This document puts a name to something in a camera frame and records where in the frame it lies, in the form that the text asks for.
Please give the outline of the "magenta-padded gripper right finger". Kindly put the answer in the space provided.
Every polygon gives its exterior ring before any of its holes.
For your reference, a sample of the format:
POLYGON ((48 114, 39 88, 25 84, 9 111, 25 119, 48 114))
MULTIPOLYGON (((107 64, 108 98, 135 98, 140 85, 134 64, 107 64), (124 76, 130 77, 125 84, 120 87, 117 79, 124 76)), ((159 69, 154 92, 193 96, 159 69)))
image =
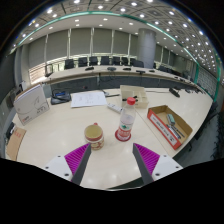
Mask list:
POLYGON ((133 144, 133 155, 145 185, 182 169, 182 166, 167 154, 159 155, 137 143, 133 144))

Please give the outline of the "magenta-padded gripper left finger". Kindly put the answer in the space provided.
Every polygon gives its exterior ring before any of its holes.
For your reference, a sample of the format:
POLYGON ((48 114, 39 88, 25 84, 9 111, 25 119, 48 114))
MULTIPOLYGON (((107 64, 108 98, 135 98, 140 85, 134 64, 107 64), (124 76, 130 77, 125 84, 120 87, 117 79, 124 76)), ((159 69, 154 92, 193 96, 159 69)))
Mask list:
POLYGON ((91 145, 87 143, 64 156, 56 156, 44 166, 44 170, 79 185, 90 154, 91 145))

